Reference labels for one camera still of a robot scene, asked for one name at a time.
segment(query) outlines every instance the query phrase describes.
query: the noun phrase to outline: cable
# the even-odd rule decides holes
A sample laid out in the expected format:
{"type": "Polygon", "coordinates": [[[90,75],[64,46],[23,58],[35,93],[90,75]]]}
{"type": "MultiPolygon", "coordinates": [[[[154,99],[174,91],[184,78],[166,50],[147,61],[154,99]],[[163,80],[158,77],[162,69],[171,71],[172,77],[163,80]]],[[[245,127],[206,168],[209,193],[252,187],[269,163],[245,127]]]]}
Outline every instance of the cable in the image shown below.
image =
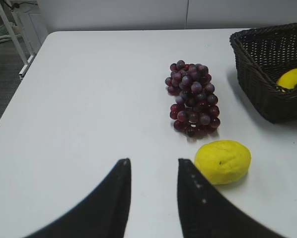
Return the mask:
{"type": "Polygon", "coordinates": [[[20,8],[20,5],[22,5],[22,4],[30,4],[30,5],[37,5],[37,6],[38,6],[38,4],[36,4],[36,3],[32,3],[32,2],[14,3],[12,6],[10,6],[10,5],[9,5],[7,2],[5,2],[4,0],[2,0],[2,2],[5,3],[5,4],[9,7],[10,11],[14,11],[14,8],[20,8]]]}

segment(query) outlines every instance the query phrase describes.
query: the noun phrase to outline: basket rim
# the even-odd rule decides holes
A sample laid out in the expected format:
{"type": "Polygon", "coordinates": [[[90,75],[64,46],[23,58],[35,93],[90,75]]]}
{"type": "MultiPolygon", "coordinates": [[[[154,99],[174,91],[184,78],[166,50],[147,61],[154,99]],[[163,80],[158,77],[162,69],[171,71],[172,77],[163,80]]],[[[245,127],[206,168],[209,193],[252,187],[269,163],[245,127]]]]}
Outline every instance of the basket rim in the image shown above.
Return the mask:
{"type": "Polygon", "coordinates": [[[262,68],[254,61],[254,59],[251,57],[251,55],[248,53],[248,51],[244,48],[242,42],[240,41],[240,37],[247,36],[247,35],[260,35],[263,33],[279,33],[283,30],[295,30],[297,29],[297,23],[290,23],[285,25],[278,25],[278,26],[267,26],[267,27],[261,27],[261,28],[251,28],[248,30],[242,30],[239,32],[235,32],[230,36],[230,44],[236,44],[237,47],[239,47],[243,54],[246,55],[247,59],[250,61],[253,67],[255,67],[256,70],[263,76],[263,78],[269,83],[269,86],[271,86],[272,89],[279,93],[296,93],[297,94],[297,88],[296,89],[289,89],[282,87],[278,84],[276,84],[265,72],[263,72],[262,68]]]}

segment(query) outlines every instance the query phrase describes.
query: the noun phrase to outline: white wall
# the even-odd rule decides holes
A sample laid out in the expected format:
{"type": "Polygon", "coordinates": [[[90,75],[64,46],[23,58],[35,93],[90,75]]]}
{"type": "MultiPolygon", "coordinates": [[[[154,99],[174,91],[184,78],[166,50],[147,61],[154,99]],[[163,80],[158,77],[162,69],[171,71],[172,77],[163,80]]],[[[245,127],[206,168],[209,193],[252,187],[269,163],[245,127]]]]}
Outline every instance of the white wall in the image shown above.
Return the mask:
{"type": "Polygon", "coordinates": [[[297,0],[189,0],[187,28],[250,28],[297,22],[297,0]]]}
{"type": "Polygon", "coordinates": [[[38,0],[50,31],[260,27],[297,22],[297,0],[38,0]]]}
{"type": "Polygon", "coordinates": [[[38,0],[50,31],[183,29],[187,0],[38,0]]]}

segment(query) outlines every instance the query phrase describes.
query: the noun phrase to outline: grape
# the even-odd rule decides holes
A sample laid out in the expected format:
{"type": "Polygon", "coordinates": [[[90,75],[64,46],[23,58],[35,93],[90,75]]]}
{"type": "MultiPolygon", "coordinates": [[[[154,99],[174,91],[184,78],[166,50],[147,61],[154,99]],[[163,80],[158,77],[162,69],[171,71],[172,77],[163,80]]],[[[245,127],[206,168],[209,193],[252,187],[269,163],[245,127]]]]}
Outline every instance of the grape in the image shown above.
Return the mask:
{"type": "Polygon", "coordinates": [[[193,109],[191,108],[185,108],[185,112],[187,112],[187,114],[191,114],[193,112],[193,109]]]}
{"type": "Polygon", "coordinates": [[[208,114],[214,118],[218,117],[219,116],[219,108],[217,106],[210,106],[208,109],[208,114]]]}
{"type": "Polygon", "coordinates": [[[181,122],[188,122],[188,114],[185,111],[180,111],[177,114],[177,119],[181,122]]]}
{"type": "Polygon", "coordinates": [[[194,81],[199,81],[200,80],[200,73],[195,71],[195,72],[188,72],[188,74],[192,77],[194,81]]]}
{"type": "Polygon", "coordinates": [[[182,90],[179,87],[174,87],[174,95],[178,96],[182,90]]]}
{"type": "Polygon", "coordinates": [[[207,114],[202,114],[199,117],[199,122],[201,123],[201,125],[208,125],[210,123],[210,116],[208,116],[207,114]]]}
{"type": "Polygon", "coordinates": [[[188,99],[188,93],[187,93],[186,91],[181,91],[181,92],[179,93],[179,95],[182,96],[183,99],[185,99],[185,100],[188,99]]]}
{"type": "Polygon", "coordinates": [[[198,71],[202,74],[202,75],[206,75],[208,74],[208,67],[205,65],[200,65],[198,67],[198,71]]]}
{"type": "Polygon", "coordinates": [[[208,94],[212,94],[215,91],[215,86],[211,83],[207,84],[205,87],[205,92],[208,94]]]}
{"type": "Polygon", "coordinates": [[[182,80],[182,74],[181,73],[174,73],[172,76],[172,79],[175,80],[176,82],[180,83],[182,80]]]}
{"type": "Polygon", "coordinates": [[[175,63],[172,63],[169,67],[170,71],[174,71],[174,70],[177,70],[177,67],[176,67],[176,64],[175,63]]]}
{"type": "Polygon", "coordinates": [[[182,77],[188,74],[188,72],[186,72],[184,69],[181,69],[178,72],[182,75],[182,77]]]}
{"type": "Polygon", "coordinates": [[[186,101],[186,106],[188,106],[189,108],[193,107],[196,105],[195,99],[194,98],[190,98],[186,101]]]}
{"type": "Polygon", "coordinates": [[[197,107],[200,111],[208,108],[208,103],[206,100],[201,100],[198,104],[197,104],[197,107]]]}
{"type": "Polygon", "coordinates": [[[196,112],[191,112],[191,113],[189,114],[189,121],[190,121],[191,123],[197,123],[197,122],[198,122],[198,119],[199,119],[199,115],[198,115],[198,113],[196,113],[196,112]]]}
{"type": "Polygon", "coordinates": [[[193,93],[200,93],[203,87],[199,82],[194,82],[191,89],[193,93]]]}
{"type": "Polygon", "coordinates": [[[181,104],[173,104],[172,106],[170,106],[171,111],[179,112],[179,111],[182,111],[184,109],[185,109],[185,106],[181,105],[181,104]]]}
{"type": "Polygon", "coordinates": [[[191,65],[188,68],[188,73],[197,72],[197,67],[195,65],[191,65]]]}
{"type": "Polygon", "coordinates": [[[182,83],[186,86],[190,86],[193,83],[193,80],[190,76],[185,75],[184,77],[182,77],[182,83]]]}
{"type": "Polygon", "coordinates": [[[179,121],[179,120],[176,120],[174,122],[174,128],[177,130],[177,131],[180,131],[180,132],[184,132],[184,129],[185,129],[185,123],[179,121]]]}
{"type": "Polygon", "coordinates": [[[189,137],[193,137],[196,133],[196,128],[195,127],[191,127],[191,126],[188,126],[186,127],[185,129],[185,133],[186,135],[188,135],[189,137]]]}
{"type": "Polygon", "coordinates": [[[212,118],[209,125],[212,127],[212,128],[217,128],[219,125],[220,125],[220,120],[219,118],[212,118]]]}
{"type": "Polygon", "coordinates": [[[206,76],[202,76],[200,78],[200,83],[202,85],[206,85],[206,84],[208,84],[211,81],[211,79],[212,79],[211,75],[210,74],[207,74],[206,76]]]}
{"type": "Polygon", "coordinates": [[[182,69],[182,68],[184,68],[184,67],[185,67],[185,62],[184,62],[183,60],[179,60],[179,61],[177,62],[177,64],[176,64],[176,67],[177,67],[178,69],[182,69]]]}
{"type": "Polygon", "coordinates": [[[206,74],[206,78],[209,80],[209,82],[212,80],[212,76],[210,74],[206,74]]]}
{"type": "Polygon", "coordinates": [[[218,102],[218,98],[216,97],[216,95],[214,94],[211,94],[207,97],[207,102],[210,104],[210,105],[216,105],[217,102],[218,102]]]}
{"type": "Polygon", "coordinates": [[[174,87],[178,87],[179,86],[179,82],[177,82],[175,79],[172,79],[172,85],[174,87]]]}
{"type": "Polygon", "coordinates": [[[174,120],[176,120],[177,119],[177,114],[178,114],[177,111],[171,111],[169,113],[169,117],[172,118],[172,119],[174,119],[174,120]]]}
{"type": "Polygon", "coordinates": [[[180,88],[181,90],[185,90],[185,89],[187,89],[188,87],[187,87],[185,84],[183,84],[183,83],[181,82],[181,83],[179,83],[179,88],[180,88]]]}
{"type": "Polygon", "coordinates": [[[200,94],[197,94],[196,95],[196,100],[198,101],[198,102],[200,102],[201,100],[205,100],[206,99],[206,94],[205,93],[200,93],[200,94]]]}
{"type": "Polygon", "coordinates": [[[170,77],[173,77],[173,75],[176,74],[176,73],[177,73],[176,70],[172,71],[172,72],[170,73],[170,77]]]}
{"type": "Polygon", "coordinates": [[[202,137],[202,136],[205,136],[206,134],[207,133],[202,125],[199,125],[196,127],[196,133],[195,133],[196,136],[202,137]]]}
{"type": "Polygon", "coordinates": [[[167,91],[170,95],[174,95],[176,92],[176,89],[173,86],[168,86],[167,91]]]}
{"type": "Polygon", "coordinates": [[[165,79],[165,84],[166,84],[167,86],[172,85],[172,78],[170,78],[170,77],[166,78],[166,79],[165,79]]]}
{"type": "Polygon", "coordinates": [[[177,96],[175,101],[177,104],[184,104],[186,100],[182,96],[177,96]]]}
{"type": "Polygon", "coordinates": [[[192,107],[192,110],[193,110],[193,112],[196,112],[196,113],[199,113],[199,112],[201,112],[201,110],[199,110],[199,108],[198,107],[192,107]]]}
{"type": "Polygon", "coordinates": [[[213,132],[215,132],[217,130],[217,128],[213,128],[210,125],[207,125],[206,130],[207,130],[208,133],[213,133],[213,132]]]}

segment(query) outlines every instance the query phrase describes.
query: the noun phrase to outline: yellow fruit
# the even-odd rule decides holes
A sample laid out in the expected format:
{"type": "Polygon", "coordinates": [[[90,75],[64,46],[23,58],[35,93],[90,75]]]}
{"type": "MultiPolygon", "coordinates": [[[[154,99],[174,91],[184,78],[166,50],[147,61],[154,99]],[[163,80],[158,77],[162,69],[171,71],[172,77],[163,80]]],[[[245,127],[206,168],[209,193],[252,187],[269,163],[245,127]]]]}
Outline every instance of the yellow fruit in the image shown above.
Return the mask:
{"type": "Polygon", "coordinates": [[[243,177],[250,162],[247,147],[233,140],[219,140],[202,146],[194,164],[212,184],[223,184],[243,177]]]}
{"type": "Polygon", "coordinates": [[[297,88],[297,68],[283,74],[277,84],[284,88],[297,88]]]}

